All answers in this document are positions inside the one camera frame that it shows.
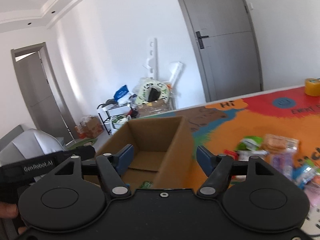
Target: red painted patch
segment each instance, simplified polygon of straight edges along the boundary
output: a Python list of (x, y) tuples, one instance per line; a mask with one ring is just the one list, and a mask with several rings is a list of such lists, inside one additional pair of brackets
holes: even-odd
[[(273, 105), (277, 98), (289, 98), (296, 105), (291, 108), (279, 108)], [(304, 87), (278, 91), (271, 94), (244, 98), (246, 109), (263, 115), (275, 117), (303, 117), (320, 113), (320, 97), (311, 97), (304, 93)]]

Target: brown cardboard box on floor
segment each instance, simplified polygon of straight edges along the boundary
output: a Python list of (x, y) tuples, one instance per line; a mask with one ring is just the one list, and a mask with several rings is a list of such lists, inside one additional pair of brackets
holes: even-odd
[(103, 132), (100, 121), (95, 116), (92, 116), (86, 123), (81, 123), (81, 125), (88, 138), (97, 138)]
[(121, 178), (130, 184), (132, 192), (145, 180), (152, 181), (153, 188), (184, 187), (194, 145), (184, 117), (130, 120), (106, 142), (97, 156), (116, 154), (127, 144), (134, 147), (134, 159)]

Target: finger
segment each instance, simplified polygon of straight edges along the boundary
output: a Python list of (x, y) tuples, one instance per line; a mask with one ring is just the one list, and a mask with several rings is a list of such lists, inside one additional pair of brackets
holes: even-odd
[(15, 218), (18, 216), (18, 208), (15, 204), (0, 202), (0, 218)]
[(26, 231), (27, 228), (26, 227), (21, 227), (21, 228), (18, 228), (18, 233), (19, 235), (21, 235), (24, 231)]

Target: door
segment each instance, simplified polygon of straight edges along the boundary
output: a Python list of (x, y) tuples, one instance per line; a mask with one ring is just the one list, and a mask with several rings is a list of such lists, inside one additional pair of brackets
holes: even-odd
[(36, 127), (54, 137), (63, 137), (65, 143), (72, 141), (49, 87), (38, 52), (20, 59), (16, 65), (21, 93)]
[(183, 0), (197, 39), (210, 99), (261, 91), (255, 37), (243, 0)]

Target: black door handle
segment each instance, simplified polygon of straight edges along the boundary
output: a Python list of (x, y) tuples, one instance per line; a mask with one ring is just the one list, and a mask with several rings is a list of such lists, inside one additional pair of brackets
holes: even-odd
[(208, 35), (207, 36), (201, 36), (200, 32), (196, 32), (196, 35), (197, 35), (197, 38), (198, 38), (200, 49), (204, 49), (202, 39), (203, 38), (209, 38), (209, 36)]

